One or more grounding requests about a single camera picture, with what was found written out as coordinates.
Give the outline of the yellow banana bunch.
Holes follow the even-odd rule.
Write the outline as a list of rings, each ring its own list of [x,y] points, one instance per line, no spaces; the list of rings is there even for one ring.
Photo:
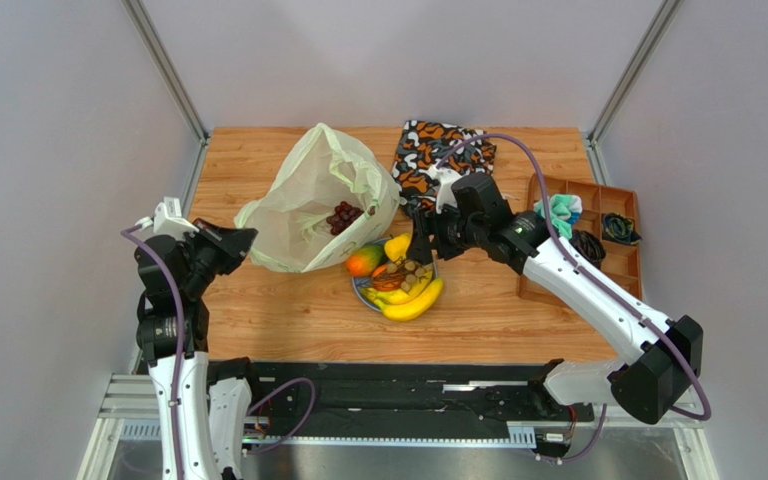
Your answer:
[[[380,309],[381,314],[395,322],[409,322],[417,319],[438,300],[443,291],[444,282],[433,269],[420,278],[410,292],[401,290],[379,292],[366,288],[367,298],[372,300]]]

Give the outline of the red grape bunch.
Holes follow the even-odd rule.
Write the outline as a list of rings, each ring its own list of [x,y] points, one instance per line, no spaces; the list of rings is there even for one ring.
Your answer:
[[[364,215],[373,215],[375,213],[376,208],[374,206],[362,210],[359,206],[342,201],[334,207],[333,212],[326,217],[325,222],[329,228],[329,233],[336,237]]]

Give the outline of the pale green plastic bag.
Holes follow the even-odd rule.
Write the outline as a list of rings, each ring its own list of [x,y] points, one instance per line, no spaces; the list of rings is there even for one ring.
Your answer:
[[[307,273],[344,262],[391,225],[400,186],[360,140],[324,123],[294,145],[267,194],[244,205],[234,222],[259,231],[247,259],[278,273]],[[325,222],[346,201],[376,208],[340,235]]]

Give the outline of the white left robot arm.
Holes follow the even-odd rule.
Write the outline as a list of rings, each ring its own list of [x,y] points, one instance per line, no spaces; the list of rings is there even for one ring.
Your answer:
[[[144,285],[137,345],[153,383],[164,479],[238,479],[244,410],[257,383],[252,362],[212,366],[203,296],[244,262],[258,232],[202,219],[145,217],[122,232]]]

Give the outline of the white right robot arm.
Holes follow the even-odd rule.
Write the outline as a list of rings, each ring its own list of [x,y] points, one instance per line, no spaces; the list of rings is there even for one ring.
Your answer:
[[[693,318],[671,318],[620,287],[534,211],[515,213],[494,179],[483,173],[445,176],[437,204],[411,214],[409,259],[430,264],[472,248],[484,251],[562,300],[617,354],[605,362],[552,361],[538,380],[560,405],[604,403],[654,425],[680,413],[694,390],[697,420],[712,411],[699,381],[704,332]]]

